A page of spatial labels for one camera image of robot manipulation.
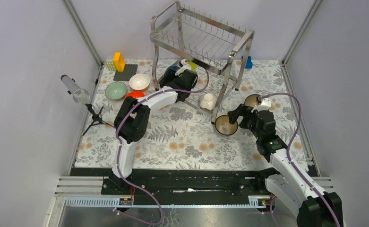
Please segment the silver microphone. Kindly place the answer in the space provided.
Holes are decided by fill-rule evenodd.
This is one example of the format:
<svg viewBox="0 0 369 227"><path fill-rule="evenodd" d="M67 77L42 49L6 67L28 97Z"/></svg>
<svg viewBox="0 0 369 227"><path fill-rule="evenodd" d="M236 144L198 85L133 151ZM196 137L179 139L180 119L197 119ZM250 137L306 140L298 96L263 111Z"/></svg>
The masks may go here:
<svg viewBox="0 0 369 227"><path fill-rule="evenodd" d="M68 89L68 93L73 96L76 103L87 105L91 102L90 94L87 90L82 89L74 79L70 78L68 75L62 75L60 77L62 83Z"/></svg>

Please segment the orange toy block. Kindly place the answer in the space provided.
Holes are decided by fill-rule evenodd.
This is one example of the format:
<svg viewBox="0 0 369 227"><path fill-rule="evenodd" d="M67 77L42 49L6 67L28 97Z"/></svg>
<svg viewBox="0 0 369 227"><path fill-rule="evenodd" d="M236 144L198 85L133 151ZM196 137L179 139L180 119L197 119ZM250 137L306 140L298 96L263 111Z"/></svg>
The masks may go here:
<svg viewBox="0 0 369 227"><path fill-rule="evenodd" d="M113 63L116 68L116 71L123 72L125 68L125 61L120 52L116 52L113 57Z"/></svg>

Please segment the white orange-rimmed bowl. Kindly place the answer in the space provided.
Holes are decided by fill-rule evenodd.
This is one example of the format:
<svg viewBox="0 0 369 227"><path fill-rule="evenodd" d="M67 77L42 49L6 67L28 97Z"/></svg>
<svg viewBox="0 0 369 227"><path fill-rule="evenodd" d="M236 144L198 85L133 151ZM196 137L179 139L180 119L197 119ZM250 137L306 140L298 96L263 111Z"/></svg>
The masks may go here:
<svg viewBox="0 0 369 227"><path fill-rule="evenodd" d="M146 74L136 74L130 78L129 86L133 90L146 91L150 86L150 78Z"/></svg>

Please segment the blue tan-inside bowl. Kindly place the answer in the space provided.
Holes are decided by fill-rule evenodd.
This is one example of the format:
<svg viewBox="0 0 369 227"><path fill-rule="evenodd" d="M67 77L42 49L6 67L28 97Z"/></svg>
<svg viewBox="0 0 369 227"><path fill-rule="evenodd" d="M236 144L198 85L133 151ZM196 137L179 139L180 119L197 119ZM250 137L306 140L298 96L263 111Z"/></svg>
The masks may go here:
<svg viewBox="0 0 369 227"><path fill-rule="evenodd" d="M244 104L249 107L256 107L261 104L261 95L252 94L246 97Z"/></svg>

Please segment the mint green floral bowl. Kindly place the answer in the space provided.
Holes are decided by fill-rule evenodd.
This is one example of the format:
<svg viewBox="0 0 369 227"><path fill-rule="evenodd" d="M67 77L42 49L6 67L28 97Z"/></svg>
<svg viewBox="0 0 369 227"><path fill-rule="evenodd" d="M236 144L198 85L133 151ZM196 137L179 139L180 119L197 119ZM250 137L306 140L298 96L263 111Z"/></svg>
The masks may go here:
<svg viewBox="0 0 369 227"><path fill-rule="evenodd" d="M105 96L110 100L119 100L126 96L127 86L122 82L111 83L105 90Z"/></svg>

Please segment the yellow-green bowl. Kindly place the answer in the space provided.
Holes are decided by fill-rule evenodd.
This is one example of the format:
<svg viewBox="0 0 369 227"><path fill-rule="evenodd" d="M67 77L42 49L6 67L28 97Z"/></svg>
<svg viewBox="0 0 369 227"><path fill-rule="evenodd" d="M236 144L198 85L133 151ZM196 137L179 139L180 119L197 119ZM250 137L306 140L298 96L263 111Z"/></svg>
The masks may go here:
<svg viewBox="0 0 369 227"><path fill-rule="evenodd" d="M187 64L189 64L189 65L190 65L191 70L192 70L193 72L196 72L197 65L196 65L195 63L193 63L193 62L191 62L191 61L188 61L188 62L187 62Z"/></svg>

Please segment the large white bowl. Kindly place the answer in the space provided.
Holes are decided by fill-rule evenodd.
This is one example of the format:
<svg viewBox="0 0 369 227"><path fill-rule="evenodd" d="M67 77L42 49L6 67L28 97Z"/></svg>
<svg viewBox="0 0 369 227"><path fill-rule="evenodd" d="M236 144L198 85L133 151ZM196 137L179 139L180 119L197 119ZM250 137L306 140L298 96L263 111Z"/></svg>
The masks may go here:
<svg viewBox="0 0 369 227"><path fill-rule="evenodd" d="M258 94L249 95L248 97L246 97L244 101L245 106L247 106L247 111L249 112L254 110L255 108L257 108L257 111L261 111L261 108L257 107L261 103L262 103L261 95Z"/></svg>

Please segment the brown rimmed tan bowl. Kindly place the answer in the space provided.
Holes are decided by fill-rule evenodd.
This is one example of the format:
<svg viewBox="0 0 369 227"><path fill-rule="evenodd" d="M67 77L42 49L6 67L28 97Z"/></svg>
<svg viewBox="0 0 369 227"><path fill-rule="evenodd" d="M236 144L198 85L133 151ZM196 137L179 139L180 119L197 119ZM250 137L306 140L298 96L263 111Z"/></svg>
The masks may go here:
<svg viewBox="0 0 369 227"><path fill-rule="evenodd" d="M221 135L230 136L237 131L238 123L230 124L229 116L221 115L215 121L215 128Z"/></svg>

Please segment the steel two-tier dish rack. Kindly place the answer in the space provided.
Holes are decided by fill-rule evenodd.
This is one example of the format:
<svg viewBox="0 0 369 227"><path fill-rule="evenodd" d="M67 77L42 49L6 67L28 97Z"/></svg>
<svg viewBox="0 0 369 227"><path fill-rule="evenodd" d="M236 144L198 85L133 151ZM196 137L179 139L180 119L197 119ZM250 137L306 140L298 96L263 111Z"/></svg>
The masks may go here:
<svg viewBox="0 0 369 227"><path fill-rule="evenodd" d="M161 48L178 56L176 64L188 60L197 65L198 78L209 73L206 93L217 97L212 110L199 105L199 96L190 95L185 103L204 113L215 123L223 100L238 91L250 54L255 32L202 13L173 0L151 17L150 40L154 44L152 78L159 90L161 77L156 69Z"/></svg>

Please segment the dark blue bowl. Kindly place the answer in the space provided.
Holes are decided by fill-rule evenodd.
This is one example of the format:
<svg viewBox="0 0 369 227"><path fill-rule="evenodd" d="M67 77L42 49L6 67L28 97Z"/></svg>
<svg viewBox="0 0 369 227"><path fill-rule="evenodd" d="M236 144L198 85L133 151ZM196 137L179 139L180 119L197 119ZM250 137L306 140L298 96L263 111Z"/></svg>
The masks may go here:
<svg viewBox="0 0 369 227"><path fill-rule="evenodd" d="M163 77L175 77L179 69L180 67L178 65L171 65L165 70Z"/></svg>

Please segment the orange bowl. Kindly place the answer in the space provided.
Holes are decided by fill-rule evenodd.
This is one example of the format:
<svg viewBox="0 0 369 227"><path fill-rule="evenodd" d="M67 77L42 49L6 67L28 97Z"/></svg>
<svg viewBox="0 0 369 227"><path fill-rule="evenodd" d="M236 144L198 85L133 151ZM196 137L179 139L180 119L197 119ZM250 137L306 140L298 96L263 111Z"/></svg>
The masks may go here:
<svg viewBox="0 0 369 227"><path fill-rule="evenodd" d="M134 91L131 91L131 92L127 93L126 98L127 97L132 97L132 98L138 99L138 98L145 97L145 94L142 91L134 90Z"/></svg>

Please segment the floral table mat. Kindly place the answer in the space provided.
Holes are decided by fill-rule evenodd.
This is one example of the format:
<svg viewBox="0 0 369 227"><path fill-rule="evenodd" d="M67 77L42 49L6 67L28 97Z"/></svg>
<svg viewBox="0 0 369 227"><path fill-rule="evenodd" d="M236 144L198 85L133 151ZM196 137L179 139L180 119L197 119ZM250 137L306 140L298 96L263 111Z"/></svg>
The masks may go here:
<svg viewBox="0 0 369 227"><path fill-rule="evenodd" d="M113 83L114 72L103 69L93 106L104 106L102 117L113 124L122 101L105 96ZM274 94L270 111L274 114L277 134L291 144L293 161L307 169L300 138L292 140L297 125L278 60L254 60L246 69L238 91L232 90L222 102L219 115L235 109L252 94ZM108 168L115 163L118 140L108 125L93 126L78 146L75 167ZM252 133L239 129L231 136L219 134L210 117L179 102L150 116L146 134L135 146L134 168L258 171L270 164L261 156Z"/></svg>

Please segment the blue toy block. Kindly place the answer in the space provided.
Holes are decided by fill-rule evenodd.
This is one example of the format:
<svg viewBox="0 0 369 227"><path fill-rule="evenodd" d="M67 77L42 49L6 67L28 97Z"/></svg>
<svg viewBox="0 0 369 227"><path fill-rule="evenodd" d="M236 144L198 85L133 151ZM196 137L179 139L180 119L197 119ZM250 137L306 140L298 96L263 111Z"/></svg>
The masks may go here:
<svg viewBox="0 0 369 227"><path fill-rule="evenodd" d="M242 62L244 60L244 56L241 57L241 63L240 65L242 65ZM252 57L251 56L247 56L247 60L245 62L245 69L251 69L253 67L253 62L252 62Z"/></svg>

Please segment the small white cup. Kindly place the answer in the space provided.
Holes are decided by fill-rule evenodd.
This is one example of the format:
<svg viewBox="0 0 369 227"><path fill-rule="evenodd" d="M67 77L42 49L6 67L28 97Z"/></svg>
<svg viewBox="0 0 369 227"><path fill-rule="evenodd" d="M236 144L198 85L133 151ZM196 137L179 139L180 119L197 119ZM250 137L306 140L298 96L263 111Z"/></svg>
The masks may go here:
<svg viewBox="0 0 369 227"><path fill-rule="evenodd" d="M199 106L203 109L213 110L217 97L212 93L206 93L199 97Z"/></svg>

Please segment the grey building baseplate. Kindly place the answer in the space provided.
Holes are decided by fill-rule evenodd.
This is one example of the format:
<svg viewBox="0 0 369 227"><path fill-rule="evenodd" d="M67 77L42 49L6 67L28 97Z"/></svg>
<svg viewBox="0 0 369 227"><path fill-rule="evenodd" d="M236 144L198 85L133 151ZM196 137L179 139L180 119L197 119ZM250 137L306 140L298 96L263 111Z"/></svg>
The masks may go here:
<svg viewBox="0 0 369 227"><path fill-rule="evenodd" d="M137 74L137 64L126 64L122 72L116 71L113 80L114 81L129 81L134 75Z"/></svg>

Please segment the black microphone tripod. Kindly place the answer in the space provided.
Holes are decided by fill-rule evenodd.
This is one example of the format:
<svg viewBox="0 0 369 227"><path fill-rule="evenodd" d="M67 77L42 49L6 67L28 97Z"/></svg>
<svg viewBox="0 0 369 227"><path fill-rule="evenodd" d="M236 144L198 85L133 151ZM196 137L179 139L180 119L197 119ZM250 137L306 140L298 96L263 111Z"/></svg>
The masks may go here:
<svg viewBox="0 0 369 227"><path fill-rule="evenodd" d="M93 126L97 126L97 125L108 125L111 126L113 128L115 128L113 125L111 125L110 123L104 121L102 119L102 111L104 106L102 106L98 112L96 112L93 108L92 104L85 104L87 110L89 111L89 113L91 114L91 119L92 122L90 123L90 125L84 130L84 132L81 134L82 136L85 136L85 134L89 131L89 129Z"/></svg>

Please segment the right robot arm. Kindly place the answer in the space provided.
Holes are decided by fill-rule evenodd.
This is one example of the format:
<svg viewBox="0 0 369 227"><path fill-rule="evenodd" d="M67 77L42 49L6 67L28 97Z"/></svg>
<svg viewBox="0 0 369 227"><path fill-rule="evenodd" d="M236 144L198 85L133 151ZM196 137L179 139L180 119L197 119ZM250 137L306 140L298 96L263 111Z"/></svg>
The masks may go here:
<svg viewBox="0 0 369 227"><path fill-rule="evenodd" d="M258 152L272 165L260 172L256 191L262 195L270 192L281 200L299 227L344 226L341 198L326 191L291 160L288 145L276 134L273 113L240 104L228 112L230 124L236 124L240 116L243 119L238 126L252 132Z"/></svg>

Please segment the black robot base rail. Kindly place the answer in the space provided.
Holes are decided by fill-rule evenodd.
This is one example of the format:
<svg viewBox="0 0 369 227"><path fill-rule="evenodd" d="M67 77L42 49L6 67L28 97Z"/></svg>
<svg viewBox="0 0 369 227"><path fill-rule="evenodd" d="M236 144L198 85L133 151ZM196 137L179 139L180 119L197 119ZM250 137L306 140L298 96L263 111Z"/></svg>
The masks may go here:
<svg viewBox="0 0 369 227"><path fill-rule="evenodd" d="M122 195L135 205L248 205L249 198L266 199L271 193L265 180L279 172L274 168L260 171L201 171L134 169L125 180L109 172L102 195Z"/></svg>

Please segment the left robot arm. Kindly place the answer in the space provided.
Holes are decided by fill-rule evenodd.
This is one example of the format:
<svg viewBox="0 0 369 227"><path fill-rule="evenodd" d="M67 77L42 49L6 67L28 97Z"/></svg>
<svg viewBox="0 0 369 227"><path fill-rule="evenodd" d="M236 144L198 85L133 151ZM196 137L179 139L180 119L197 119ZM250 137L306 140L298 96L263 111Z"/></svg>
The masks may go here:
<svg viewBox="0 0 369 227"><path fill-rule="evenodd" d="M185 101L193 93L197 80L198 75L192 70L176 74L176 71L167 69L158 91L139 99L125 98L114 121L118 148L112 167L117 178L112 188L118 194L126 194L130 190L131 183L127 178L132 173L135 146L146 133L150 115L165 106Z"/></svg>

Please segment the light green toy block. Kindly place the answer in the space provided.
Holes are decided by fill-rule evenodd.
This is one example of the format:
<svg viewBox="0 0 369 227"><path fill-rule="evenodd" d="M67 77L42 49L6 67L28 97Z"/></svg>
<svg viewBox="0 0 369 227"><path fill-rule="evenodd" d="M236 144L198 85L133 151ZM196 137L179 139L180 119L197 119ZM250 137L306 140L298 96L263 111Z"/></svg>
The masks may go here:
<svg viewBox="0 0 369 227"><path fill-rule="evenodd" d="M115 63L113 61L106 61L105 62L105 66L108 68L108 70L110 71L116 71L116 66Z"/></svg>

